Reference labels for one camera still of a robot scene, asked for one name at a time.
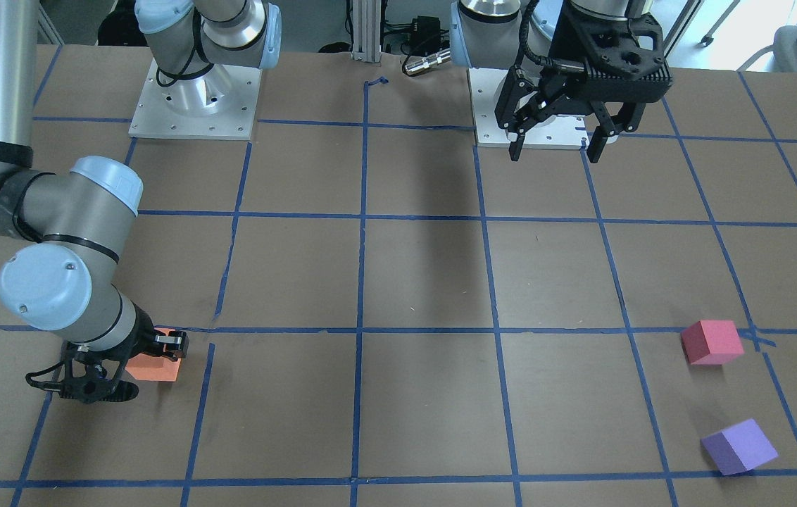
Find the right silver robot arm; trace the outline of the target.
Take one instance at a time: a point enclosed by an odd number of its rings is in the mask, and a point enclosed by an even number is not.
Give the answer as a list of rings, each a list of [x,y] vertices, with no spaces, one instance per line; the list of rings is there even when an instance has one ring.
[[[28,373],[36,389],[84,403],[123,402],[138,356],[182,360],[187,335],[157,330],[115,288],[137,217],[140,177],[102,156],[69,173],[34,169],[31,147],[36,1],[0,1],[0,235],[27,242],[0,270],[0,299],[25,323],[63,338],[63,376]],[[153,52],[134,136],[247,139],[260,71],[282,47],[282,13],[268,1],[138,1],[138,28]]]

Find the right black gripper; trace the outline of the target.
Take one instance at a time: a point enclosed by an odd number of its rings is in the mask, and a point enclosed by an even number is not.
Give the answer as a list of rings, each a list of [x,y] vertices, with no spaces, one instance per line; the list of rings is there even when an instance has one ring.
[[[187,356],[187,347],[187,334],[163,334],[155,328],[134,330],[122,343],[105,351],[66,342],[61,362],[42,371],[26,373],[25,381],[36,389],[85,404],[131,401],[137,398],[139,388],[122,377],[132,357],[149,353],[179,361]]]

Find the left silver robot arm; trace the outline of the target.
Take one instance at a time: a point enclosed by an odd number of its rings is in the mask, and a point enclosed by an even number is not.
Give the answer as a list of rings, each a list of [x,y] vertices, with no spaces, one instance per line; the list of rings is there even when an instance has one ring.
[[[560,116],[594,116],[587,155],[633,132],[644,109],[673,85],[663,30],[649,1],[457,1],[452,4],[453,62],[502,68],[493,109],[520,158],[531,129]]]

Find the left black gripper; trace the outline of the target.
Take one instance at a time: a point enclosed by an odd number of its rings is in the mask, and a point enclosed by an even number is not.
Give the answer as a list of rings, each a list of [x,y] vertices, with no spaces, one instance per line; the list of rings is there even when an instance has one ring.
[[[494,109],[498,127],[514,135],[509,157],[520,160],[527,132],[555,115],[594,115],[587,157],[598,163],[608,140],[636,132],[646,105],[673,85],[663,30],[647,7],[562,7],[549,47],[537,49],[529,39],[538,16],[522,10],[518,54]],[[611,102],[622,105],[615,115]]]

